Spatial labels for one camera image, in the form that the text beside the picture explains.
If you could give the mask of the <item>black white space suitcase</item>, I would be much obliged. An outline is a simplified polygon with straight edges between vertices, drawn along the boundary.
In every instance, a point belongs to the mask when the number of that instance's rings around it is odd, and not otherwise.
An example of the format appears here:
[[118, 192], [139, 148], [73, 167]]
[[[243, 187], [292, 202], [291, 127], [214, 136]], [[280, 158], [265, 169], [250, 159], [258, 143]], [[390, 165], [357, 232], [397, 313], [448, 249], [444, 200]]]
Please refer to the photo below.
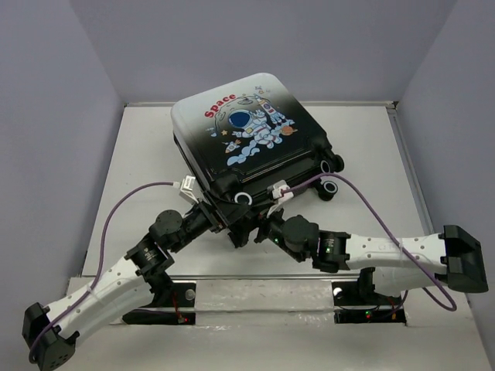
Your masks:
[[336, 187], [314, 176], [341, 172], [327, 133], [273, 74], [256, 73], [176, 102], [174, 141], [234, 246], [248, 242], [272, 205], [270, 187], [306, 184], [330, 200]]

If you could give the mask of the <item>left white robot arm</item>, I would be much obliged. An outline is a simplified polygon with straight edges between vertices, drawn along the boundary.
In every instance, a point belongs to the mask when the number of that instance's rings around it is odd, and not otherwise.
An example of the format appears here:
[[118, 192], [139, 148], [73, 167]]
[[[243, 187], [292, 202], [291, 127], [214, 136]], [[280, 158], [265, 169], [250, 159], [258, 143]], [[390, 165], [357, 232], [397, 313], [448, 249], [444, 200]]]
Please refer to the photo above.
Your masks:
[[160, 213], [140, 241], [112, 267], [99, 267], [89, 284], [67, 296], [24, 313], [22, 337], [29, 362], [55, 370], [70, 359], [76, 347], [101, 327], [144, 305], [163, 305], [173, 282], [166, 273], [179, 252], [208, 230], [222, 228], [217, 211], [205, 202], [186, 215]]

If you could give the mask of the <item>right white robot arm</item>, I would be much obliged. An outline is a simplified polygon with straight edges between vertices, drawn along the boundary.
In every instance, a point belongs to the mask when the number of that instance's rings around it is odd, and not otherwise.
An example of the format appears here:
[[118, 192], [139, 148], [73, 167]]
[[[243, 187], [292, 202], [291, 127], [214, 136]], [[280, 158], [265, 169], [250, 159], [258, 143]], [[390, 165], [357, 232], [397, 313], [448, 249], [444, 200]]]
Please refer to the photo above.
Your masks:
[[318, 271], [359, 271], [356, 293], [366, 303], [431, 287], [436, 281], [462, 293], [488, 290], [481, 244], [456, 225], [394, 242], [321, 230], [303, 216], [284, 220], [282, 212], [276, 212], [261, 221], [255, 240], [270, 240], [298, 262], [310, 259]]

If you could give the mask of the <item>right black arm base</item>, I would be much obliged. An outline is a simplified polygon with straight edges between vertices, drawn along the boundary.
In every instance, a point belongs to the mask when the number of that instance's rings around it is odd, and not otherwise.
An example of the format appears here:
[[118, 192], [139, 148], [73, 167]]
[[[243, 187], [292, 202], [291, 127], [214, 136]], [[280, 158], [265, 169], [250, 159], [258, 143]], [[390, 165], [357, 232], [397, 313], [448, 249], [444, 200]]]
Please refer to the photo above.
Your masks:
[[375, 291], [374, 268], [364, 268], [355, 281], [336, 281], [333, 287], [334, 322], [344, 324], [406, 324], [405, 299]]

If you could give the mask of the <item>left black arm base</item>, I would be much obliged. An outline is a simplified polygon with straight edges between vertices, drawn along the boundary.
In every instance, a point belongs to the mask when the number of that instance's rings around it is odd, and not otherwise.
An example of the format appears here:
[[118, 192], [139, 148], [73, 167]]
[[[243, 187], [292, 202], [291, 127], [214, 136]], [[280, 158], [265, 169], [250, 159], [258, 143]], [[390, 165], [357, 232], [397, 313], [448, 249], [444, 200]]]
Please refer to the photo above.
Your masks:
[[125, 313], [112, 325], [196, 324], [196, 281], [175, 281], [169, 297], [162, 305], [151, 303]]

